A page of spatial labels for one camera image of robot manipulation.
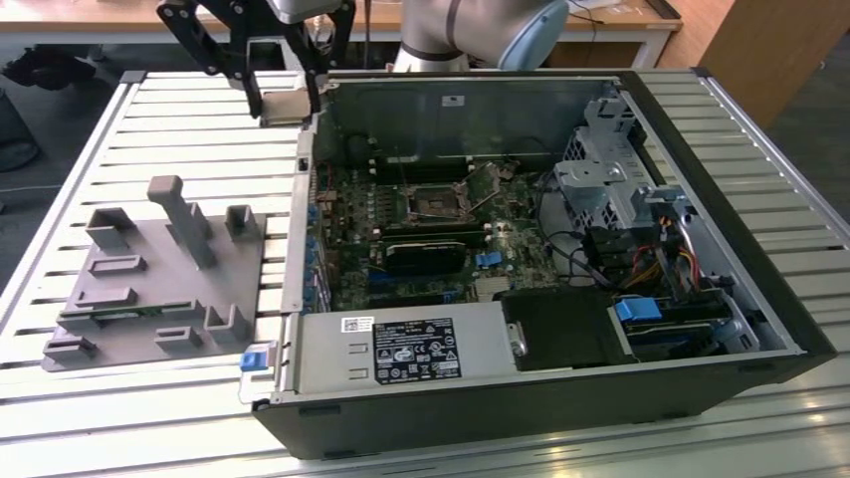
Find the blue latch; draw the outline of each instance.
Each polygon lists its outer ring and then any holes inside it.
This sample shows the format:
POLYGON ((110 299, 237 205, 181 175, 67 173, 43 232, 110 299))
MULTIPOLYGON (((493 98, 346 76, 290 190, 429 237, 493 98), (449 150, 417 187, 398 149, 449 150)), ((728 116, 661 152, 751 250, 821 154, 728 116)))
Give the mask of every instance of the blue latch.
POLYGON ((657 321, 662 318, 662 311, 652 297, 633 297, 624 299, 616 306, 621 322, 657 321))
POLYGON ((269 368, 269 352, 246 352, 239 360, 242 371, 261 371, 269 368))

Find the barcode sticker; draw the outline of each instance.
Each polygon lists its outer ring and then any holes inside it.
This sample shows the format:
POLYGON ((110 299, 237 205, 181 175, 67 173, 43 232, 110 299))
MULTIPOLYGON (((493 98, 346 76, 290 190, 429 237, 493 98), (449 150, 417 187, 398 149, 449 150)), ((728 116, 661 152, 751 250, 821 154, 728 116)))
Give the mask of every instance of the barcode sticker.
POLYGON ((376 323, 374 317, 345 317, 344 318, 344 333, 372 332, 374 323, 376 323))

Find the motherboard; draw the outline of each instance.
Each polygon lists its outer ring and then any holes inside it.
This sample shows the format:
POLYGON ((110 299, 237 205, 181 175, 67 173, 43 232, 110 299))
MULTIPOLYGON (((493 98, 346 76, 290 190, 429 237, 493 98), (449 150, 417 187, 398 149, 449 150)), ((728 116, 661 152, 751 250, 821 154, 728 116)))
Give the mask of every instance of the motherboard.
POLYGON ((321 168, 333 310, 486 302, 558 284, 536 221, 541 173, 509 158, 448 166, 321 168))

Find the sticker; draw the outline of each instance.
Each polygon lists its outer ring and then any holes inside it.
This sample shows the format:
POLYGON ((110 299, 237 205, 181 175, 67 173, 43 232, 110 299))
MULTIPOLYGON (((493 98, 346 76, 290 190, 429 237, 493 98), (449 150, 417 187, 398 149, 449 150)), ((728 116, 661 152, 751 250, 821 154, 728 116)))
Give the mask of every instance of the sticker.
POLYGON ((381 385, 462 377, 450 318, 370 323, 370 327, 376 341, 376 380, 381 385))
POLYGON ((369 332, 376 323, 374 317, 345 317, 344 334, 352 332, 369 332))
POLYGON ((449 96, 442 97, 442 105, 445 107, 462 107, 466 104, 466 97, 449 96))

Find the cable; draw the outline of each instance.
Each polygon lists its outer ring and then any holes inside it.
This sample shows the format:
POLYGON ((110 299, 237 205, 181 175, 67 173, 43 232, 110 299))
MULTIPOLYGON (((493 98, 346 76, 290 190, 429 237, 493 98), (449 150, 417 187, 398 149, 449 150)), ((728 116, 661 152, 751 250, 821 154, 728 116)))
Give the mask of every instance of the cable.
POLYGON ((594 12, 592 12, 590 8, 588 8, 585 5, 578 3, 576 0, 570 0, 570 3, 588 12, 588 18, 580 17, 578 15, 573 15, 573 16, 577 17, 577 18, 581 18, 582 20, 588 20, 590 22, 592 28, 594 29, 594 36, 590 39, 590 48, 588 49, 588 55, 585 57, 585 68, 589 68, 590 67, 590 58, 592 58, 592 55, 594 53, 594 45, 597 45, 597 33, 598 33, 597 24, 598 23, 604 24, 605 22, 601 22, 600 20, 594 19, 594 12))
POLYGON ((364 46, 364 69, 370 69, 370 44, 373 43, 373 0, 364 1, 366 13, 366 39, 364 46))
POLYGON ((0 194, 5 194, 7 192, 38 191, 42 189, 59 189, 62 187, 63 187, 62 184, 51 184, 50 186, 13 187, 10 189, 0 189, 0 194))

